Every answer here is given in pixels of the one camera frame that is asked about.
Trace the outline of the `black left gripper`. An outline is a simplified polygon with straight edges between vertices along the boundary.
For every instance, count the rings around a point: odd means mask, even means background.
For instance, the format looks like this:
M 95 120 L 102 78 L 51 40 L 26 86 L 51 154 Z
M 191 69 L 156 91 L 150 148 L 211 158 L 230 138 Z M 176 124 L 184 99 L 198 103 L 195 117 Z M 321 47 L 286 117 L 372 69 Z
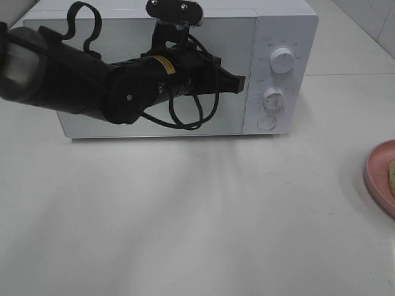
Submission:
M 221 67 L 222 60 L 189 44 L 151 49 L 141 55 L 140 98 L 171 99 L 193 94 L 233 93 L 244 90 L 245 76 Z

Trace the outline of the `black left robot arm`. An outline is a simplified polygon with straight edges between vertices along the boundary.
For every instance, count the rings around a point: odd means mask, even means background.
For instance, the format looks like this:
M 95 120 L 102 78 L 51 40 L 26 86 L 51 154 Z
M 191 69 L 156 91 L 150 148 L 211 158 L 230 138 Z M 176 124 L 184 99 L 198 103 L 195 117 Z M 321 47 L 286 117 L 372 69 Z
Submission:
M 10 102 L 84 115 L 115 125 L 145 118 L 158 125 L 195 130 L 211 119 L 200 96 L 241 93 L 245 77 L 221 66 L 221 60 L 188 32 L 174 46 L 155 43 L 139 58 L 107 64 L 98 52 L 66 44 L 75 32 L 62 35 L 50 28 L 8 29 L 1 24 L 1 97 Z M 174 107 L 171 122 L 147 109 L 175 98 L 191 96 L 198 118 L 182 122 Z

